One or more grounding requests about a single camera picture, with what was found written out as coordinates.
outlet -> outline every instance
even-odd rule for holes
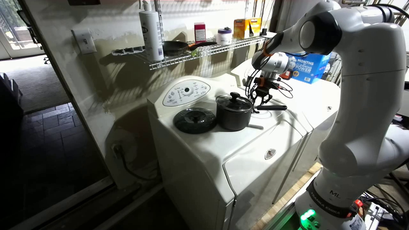
[[[91,33],[75,29],[72,29],[72,32],[75,37],[81,54],[92,54],[97,51]]]

white washing machine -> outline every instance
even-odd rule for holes
[[[216,115],[216,96],[244,95],[226,79],[234,77],[183,77],[148,97],[164,187],[192,230],[251,229],[279,193],[313,165],[318,146],[305,153],[311,133],[331,120],[335,110],[328,107],[339,105],[336,86],[290,81],[294,98],[282,98],[289,110],[252,114],[256,128],[226,132],[216,125],[201,134],[180,132],[173,121],[180,111],[199,107]],[[307,106],[305,89],[313,100],[323,91],[331,93]],[[321,127],[322,133],[330,128]]]

door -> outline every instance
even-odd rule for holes
[[[31,28],[23,22],[17,0],[0,0],[0,59],[43,54],[32,38]]]

dark tile floor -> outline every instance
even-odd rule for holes
[[[14,130],[0,148],[0,229],[107,175],[72,104],[26,115]]]

jar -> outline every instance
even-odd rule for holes
[[[216,42],[219,45],[229,45],[231,43],[233,35],[229,27],[217,31]]]
[[[194,41],[196,43],[206,42],[206,24],[203,23],[194,24]]]

